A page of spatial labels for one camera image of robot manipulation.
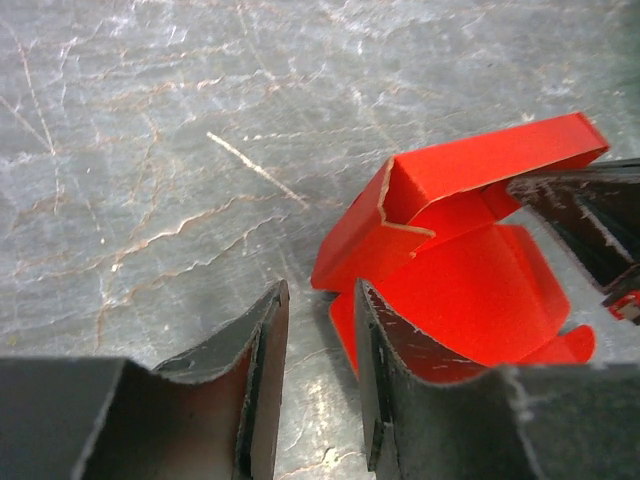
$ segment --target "gray countertop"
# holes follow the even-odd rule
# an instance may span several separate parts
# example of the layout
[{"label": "gray countertop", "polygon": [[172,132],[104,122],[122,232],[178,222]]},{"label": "gray countertop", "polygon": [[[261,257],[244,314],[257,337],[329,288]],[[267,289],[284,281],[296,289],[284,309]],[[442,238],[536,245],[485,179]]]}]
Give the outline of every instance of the gray countertop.
[{"label": "gray countertop", "polygon": [[[153,366],[292,294],[276,477],[370,478],[357,385],[309,286],[392,153],[585,111],[640,156],[640,3],[24,0],[0,5],[0,354]],[[599,360],[640,329],[526,213]]]}]

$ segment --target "red cardboard box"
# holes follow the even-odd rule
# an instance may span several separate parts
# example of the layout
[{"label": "red cardboard box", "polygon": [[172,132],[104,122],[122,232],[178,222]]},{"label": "red cardboard box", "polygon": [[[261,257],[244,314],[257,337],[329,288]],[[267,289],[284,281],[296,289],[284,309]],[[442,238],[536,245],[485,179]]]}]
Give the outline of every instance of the red cardboard box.
[{"label": "red cardboard box", "polygon": [[[325,238],[311,277],[314,288],[342,293],[331,318],[354,368],[359,277],[417,328],[481,365],[535,352],[539,361],[586,361],[593,335],[590,346],[589,335],[557,337],[569,303],[535,242],[496,221],[519,208],[506,193],[509,178],[582,168],[607,149],[574,113],[387,160]],[[580,348],[571,343],[578,337]]]}]

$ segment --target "gray marble surface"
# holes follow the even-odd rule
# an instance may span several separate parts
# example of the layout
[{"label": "gray marble surface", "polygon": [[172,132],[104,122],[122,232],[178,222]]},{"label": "gray marble surface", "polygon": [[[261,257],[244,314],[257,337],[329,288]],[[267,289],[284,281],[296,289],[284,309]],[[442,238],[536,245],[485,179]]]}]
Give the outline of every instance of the gray marble surface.
[{"label": "gray marble surface", "polygon": [[[276,477],[370,478],[309,275],[393,152],[585,111],[640,156],[640,2],[13,0],[0,5],[0,354],[153,366],[292,293]],[[640,329],[526,214],[597,358]]]}]

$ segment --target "scratch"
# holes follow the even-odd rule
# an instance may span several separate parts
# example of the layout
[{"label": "scratch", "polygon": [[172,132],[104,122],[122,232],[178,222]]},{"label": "scratch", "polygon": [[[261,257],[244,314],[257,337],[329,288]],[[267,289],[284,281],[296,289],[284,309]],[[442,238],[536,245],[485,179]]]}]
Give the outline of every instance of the scratch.
[{"label": "scratch", "polygon": [[304,358],[302,358],[301,360],[298,360],[297,362],[293,363],[293,365],[290,365],[289,368],[287,368],[284,373],[289,373],[291,370],[293,370],[294,368],[296,368],[298,365],[300,365],[301,363],[306,362],[307,360],[309,360],[312,357],[315,357],[316,355],[319,355],[321,353],[324,352],[331,352],[331,351],[335,351],[335,348],[321,348],[320,350],[316,350],[315,352],[310,353],[309,355],[305,356]]},{"label": "scratch", "polygon": [[304,113],[302,113],[300,111],[300,109],[298,108],[296,103],[291,101],[289,96],[281,90],[280,85],[276,81],[275,75],[273,73],[271,73],[271,71],[269,71],[269,69],[267,68],[267,65],[264,63],[264,60],[262,59],[262,56],[258,53],[258,49],[255,47],[255,45],[253,44],[253,42],[249,38],[249,29],[247,28],[247,24],[244,21],[244,15],[242,14],[243,5],[241,4],[241,2],[239,0],[236,0],[236,5],[237,5],[236,12],[238,13],[238,19],[240,20],[240,25],[242,26],[242,31],[244,33],[245,40],[247,41],[247,44],[249,45],[249,49],[251,50],[251,53],[253,54],[253,58],[256,59],[256,62],[258,62],[258,65],[260,66],[260,68],[262,68],[262,71],[264,72],[266,77],[269,79],[269,81],[271,81],[271,83],[273,83],[275,89],[280,92],[280,94],[284,98],[285,102],[287,102],[289,104],[289,106],[291,108],[293,108],[298,113],[300,118],[302,118],[302,121],[304,121],[304,123],[306,123],[307,126],[309,128],[311,128],[311,130],[315,130],[315,127],[313,126],[313,124],[309,121],[309,119],[306,117],[306,115],[304,115]]},{"label": "scratch", "polygon": [[284,192],[284,194],[287,197],[289,197],[290,199],[295,200],[296,202],[298,202],[300,205],[302,205],[302,208],[304,208],[304,209],[309,208],[309,204],[307,202],[305,202],[304,199],[300,195],[296,194],[289,187],[287,187],[286,185],[282,184],[281,182],[279,182],[278,180],[273,178],[271,176],[271,174],[269,174],[269,172],[267,172],[260,165],[256,165],[255,163],[253,163],[246,155],[244,155],[242,152],[240,152],[233,145],[231,145],[230,143],[224,141],[223,139],[221,139],[217,135],[214,135],[211,132],[207,132],[207,137],[209,137],[211,140],[216,142],[218,145],[220,145],[222,148],[224,148],[227,152],[229,152],[229,153],[235,155],[237,158],[239,158],[240,161],[247,168],[249,168],[249,170],[252,170],[256,174],[260,175],[262,178],[267,180],[272,185],[275,185],[278,189],[280,189],[282,192]]},{"label": "scratch", "polygon": [[38,117],[40,117],[40,123],[42,124],[42,128],[44,129],[44,134],[47,137],[47,147],[51,152],[51,155],[56,154],[55,148],[53,148],[53,141],[51,140],[51,133],[49,133],[49,127],[47,127],[47,122],[44,120],[44,116],[42,115],[42,110],[40,109],[40,102],[38,102],[38,98],[36,97],[36,92],[33,89],[33,84],[31,82],[31,73],[29,72],[29,63],[27,62],[27,56],[24,53],[24,48],[16,35],[16,32],[13,30],[11,25],[9,25],[4,19],[0,19],[2,25],[9,30],[9,33],[13,37],[13,40],[16,42],[16,46],[18,47],[18,53],[20,54],[20,58],[22,59],[22,66],[24,67],[24,74],[27,78],[27,85],[29,85],[29,90],[31,91],[31,98],[33,99],[33,104],[36,107],[36,112],[38,113]]},{"label": "scratch", "polygon": [[462,27],[462,29],[461,29],[461,30],[464,30],[465,28],[469,28],[470,26],[475,25],[475,24],[476,24],[476,23],[478,23],[480,20],[482,20],[482,18],[483,18],[486,14],[487,14],[487,12],[482,12],[482,14],[480,14],[480,16],[479,16],[478,18],[476,18],[475,20],[473,20],[473,21],[471,21],[471,22],[467,23],[466,25],[464,25],[464,26]]},{"label": "scratch", "polygon": [[38,132],[35,131],[35,129],[31,126],[31,124],[29,122],[27,122],[27,120],[18,113],[18,110],[14,109],[13,107],[11,107],[11,105],[9,105],[9,102],[7,102],[6,98],[4,98],[2,95],[0,95],[0,103],[2,103],[5,107],[7,107],[7,110],[9,110],[14,117],[16,117],[16,120],[18,120],[22,126],[29,132],[31,133],[34,137],[36,137],[36,139],[42,144],[44,145],[44,147],[50,151],[49,149],[49,144],[47,143],[47,141],[42,137],[42,135],[40,135]]},{"label": "scratch", "polygon": [[287,448],[284,449],[285,452],[288,452],[293,447],[295,447],[298,444],[298,442],[300,441],[300,439],[302,438],[302,435],[304,435],[304,432],[307,429],[307,414],[308,413],[309,413],[309,407],[307,407],[307,409],[304,411],[304,414],[302,415],[302,420],[300,421],[300,423],[302,424],[302,428],[300,429],[300,433],[298,433],[298,435],[297,435],[296,439],[293,441],[293,443],[291,445],[289,445]]}]

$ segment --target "black object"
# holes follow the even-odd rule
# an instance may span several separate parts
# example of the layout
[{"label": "black object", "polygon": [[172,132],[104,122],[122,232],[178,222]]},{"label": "black object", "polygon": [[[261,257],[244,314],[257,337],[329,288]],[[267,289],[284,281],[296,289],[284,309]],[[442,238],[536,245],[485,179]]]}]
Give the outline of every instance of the black object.
[{"label": "black object", "polygon": [[486,368],[417,330],[363,281],[356,338],[378,480],[640,478],[637,365]]},{"label": "black object", "polygon": [[[640,288],[640,159],[521,175],[508,191],[532,208],[608,295],[605,306]],[[622,313],[640,323],[640,307]]]},{"label": "black object", "polygon": [[286,282],[149,371],[124,358],[0,360],[0,478],[271,479]]}]

